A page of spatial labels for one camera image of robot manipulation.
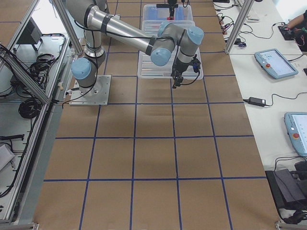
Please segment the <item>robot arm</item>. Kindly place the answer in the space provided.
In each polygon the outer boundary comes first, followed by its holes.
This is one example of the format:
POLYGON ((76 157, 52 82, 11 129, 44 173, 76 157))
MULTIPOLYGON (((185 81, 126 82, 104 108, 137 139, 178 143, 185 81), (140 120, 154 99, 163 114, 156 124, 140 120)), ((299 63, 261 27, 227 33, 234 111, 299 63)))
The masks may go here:
POLYGON ((68 0, 67 9, 73 19, 91 32, 108 35, 124 44, 130 45, 150 56, 157 66, 166 65, 175 48, 175 55, 171 77, 174 80, 173 88, 183 85, 182 74, 189 66, 199 74, 201 62, 197 59, 196 51, 199 48, 204 32, 202 29, 191 26, 184 29, 169 21, 162 22, 158 34, 149 36, 145 32, 103 12, 90 0, 68 0))

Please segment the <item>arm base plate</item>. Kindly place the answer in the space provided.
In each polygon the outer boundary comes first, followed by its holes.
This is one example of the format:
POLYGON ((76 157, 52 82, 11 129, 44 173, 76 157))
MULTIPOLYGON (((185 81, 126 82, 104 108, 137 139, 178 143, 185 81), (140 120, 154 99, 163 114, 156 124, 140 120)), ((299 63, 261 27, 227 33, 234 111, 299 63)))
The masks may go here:
POLYGON ((81 91, 72 92, 70 106, 96 106, 108 105, 108 97, 111 85, 111 75, 98 75, 94 87, 86 94, 89 89, 81 88, 81 91))

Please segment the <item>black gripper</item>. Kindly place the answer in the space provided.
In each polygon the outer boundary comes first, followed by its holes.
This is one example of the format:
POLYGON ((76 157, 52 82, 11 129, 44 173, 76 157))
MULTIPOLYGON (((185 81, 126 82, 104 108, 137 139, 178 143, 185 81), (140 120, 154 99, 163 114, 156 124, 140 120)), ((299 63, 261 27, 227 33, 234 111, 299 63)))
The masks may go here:
POLYGON ((167 0, 167 4, 169 6, 169 17, 174 17, 177 0, 167 0))
POLYGON ((183 72, 185 72, 188 68, 188 66, 192 65, 192 61, 185 63, 179 60, 178 57, 174 59, 174 63, 172 65, 172 73, 171 77, 174 80, 173 89, 176 89, 177 87, 180 87, 183 82, 183 77, 181 76, 183 72))

